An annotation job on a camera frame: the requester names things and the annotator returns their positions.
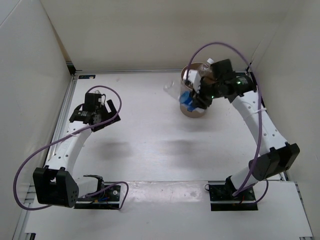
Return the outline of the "clear plastic bottle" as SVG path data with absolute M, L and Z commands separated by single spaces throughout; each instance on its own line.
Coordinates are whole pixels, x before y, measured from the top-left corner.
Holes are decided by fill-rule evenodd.
M 208 58 L 206 63 L 202 63 L 197 69 L 199 75 L 201 77 L 213 78 L 213 72 L 211 70 L 211 65 L 214 62 L 215 61 L 213 59 Z

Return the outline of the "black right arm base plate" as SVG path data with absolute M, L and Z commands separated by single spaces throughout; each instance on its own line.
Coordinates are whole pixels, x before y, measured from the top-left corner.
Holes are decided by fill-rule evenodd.
M 242 191 L 236 197 L 227 193 L 224 184 L 207 183 L 204 189 L 209 193 L 212 212 L 257 211 L 256 196 L 253 187 Z

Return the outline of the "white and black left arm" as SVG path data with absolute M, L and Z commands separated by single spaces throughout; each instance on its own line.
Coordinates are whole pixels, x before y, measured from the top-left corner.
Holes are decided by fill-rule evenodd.
M 84 103 L 74 109 L 69 119 L 67 139 L 58 144 L 43 168 L 34 170 L 32 177 L 40 204 L 72 208 L 80 198 L 88 201 L 104 197 L 103 177 L 87 174 L 74 179 L 73 170 L 88 137 L 121 120 L 113 101 L 105 98 L 98 90 L 85 94 Z

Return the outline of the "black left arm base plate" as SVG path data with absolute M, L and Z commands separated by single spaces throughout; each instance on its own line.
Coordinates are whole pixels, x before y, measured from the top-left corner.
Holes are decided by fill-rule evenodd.
M 92 197 L 78 198 L 74 209 L 116 210 L 120 207 L 121 185 L 117 184 Z

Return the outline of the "clear bottle with blue label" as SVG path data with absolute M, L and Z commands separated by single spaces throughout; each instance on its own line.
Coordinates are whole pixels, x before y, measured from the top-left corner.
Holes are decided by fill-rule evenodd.
M 163 90 L 177 100 L 188 112 L 198 112 L 200 114 L 205 112 L 202 108 L 192 106 L 193 99 L 190 97 L 192 91 L 180 81 L 170 80 L 164 85 Z

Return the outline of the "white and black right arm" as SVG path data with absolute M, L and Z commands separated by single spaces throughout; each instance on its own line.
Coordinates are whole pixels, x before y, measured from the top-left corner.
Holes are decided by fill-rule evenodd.
M 187 69 L 183 79 L 192 85 L 190 109 L 207 109 L 214 99 L 225 98 L 239 112 L 256 143 L 254 158 L 248 166 L 225 180 L 224 193 L 238 199 L 244 190 L 291 168 L 300 148 L 290 144 L 278 131 L 261 93 L 251 76 L 235 72 L 229 59 L 210 62 L 213 82 L 207 82 L 198 70 Z

